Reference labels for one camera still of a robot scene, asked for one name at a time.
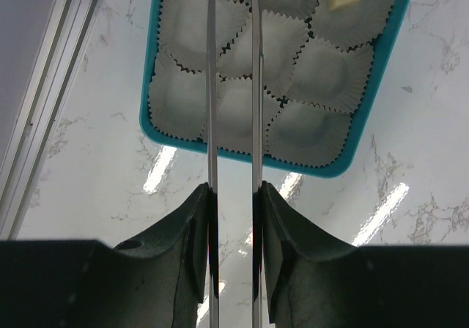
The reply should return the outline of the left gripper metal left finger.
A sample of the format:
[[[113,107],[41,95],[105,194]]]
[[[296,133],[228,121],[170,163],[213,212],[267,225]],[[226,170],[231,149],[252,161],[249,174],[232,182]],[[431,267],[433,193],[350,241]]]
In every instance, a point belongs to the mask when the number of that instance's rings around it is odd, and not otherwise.
[[[207,0],[207,167],[208,185],[210,189],[208,209],[208,254],[210,265],[210,326],[219,328],[218,158],[215,139],[217,108],[215,1],[216,0]]]

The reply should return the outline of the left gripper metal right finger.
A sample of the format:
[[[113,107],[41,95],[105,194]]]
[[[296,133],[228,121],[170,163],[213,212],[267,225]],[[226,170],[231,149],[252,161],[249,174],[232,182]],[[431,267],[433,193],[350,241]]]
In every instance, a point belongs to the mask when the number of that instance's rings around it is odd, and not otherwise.
[[[252,0],[252,327],[262,327],[263,39],[260,0]]]

